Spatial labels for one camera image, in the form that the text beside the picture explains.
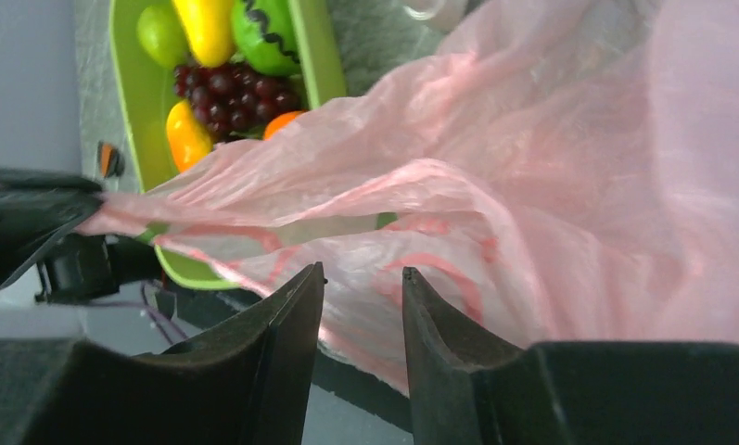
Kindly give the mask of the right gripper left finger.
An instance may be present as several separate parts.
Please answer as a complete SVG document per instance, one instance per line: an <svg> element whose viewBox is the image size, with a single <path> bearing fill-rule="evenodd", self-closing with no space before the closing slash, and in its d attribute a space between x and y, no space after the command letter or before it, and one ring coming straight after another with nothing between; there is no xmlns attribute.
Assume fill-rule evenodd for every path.
<svg viewBox="0 0 739 445"><path fill-rule="evenodd" d="M0 444L298 444L324 287L310 264L159 354L0 338Z"/></svg>

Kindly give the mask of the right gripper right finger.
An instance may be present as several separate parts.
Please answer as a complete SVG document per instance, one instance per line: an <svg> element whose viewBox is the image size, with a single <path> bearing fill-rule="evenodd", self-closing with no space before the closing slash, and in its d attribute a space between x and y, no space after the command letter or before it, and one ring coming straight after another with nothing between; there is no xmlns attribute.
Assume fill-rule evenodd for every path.
<svg viewBox="0 0 739 445"><path fill-rule="evenodd" d="M402 273L418 444L739 444L739 345L556 341L521 349Z"/></svg>

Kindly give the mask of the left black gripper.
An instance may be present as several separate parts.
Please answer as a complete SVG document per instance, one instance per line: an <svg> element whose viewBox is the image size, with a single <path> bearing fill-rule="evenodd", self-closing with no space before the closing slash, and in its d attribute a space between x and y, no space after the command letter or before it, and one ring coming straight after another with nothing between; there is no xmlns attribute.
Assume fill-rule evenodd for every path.
<svg viewBox="0 0 739 445"><path fill-rule="evenodd" d="M0 167L0 290L35 263L42 304L84 305L160 277L155 250L141 241L69 235L100 209L102 191L76 174Z"/></svg>

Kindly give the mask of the pink plastic bag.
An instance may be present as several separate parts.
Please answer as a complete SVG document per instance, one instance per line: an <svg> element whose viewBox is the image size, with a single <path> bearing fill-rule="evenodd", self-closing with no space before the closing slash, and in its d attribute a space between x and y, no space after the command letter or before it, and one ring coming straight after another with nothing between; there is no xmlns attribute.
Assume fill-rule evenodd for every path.
<svg viewBox="0 0 739 445"><path fill-rule="evenodd" d="M321 262L320 340L398 391L405 266L520 347L739 344L739 1L489 1L82 226L148 229L262 296Z"/></svg>

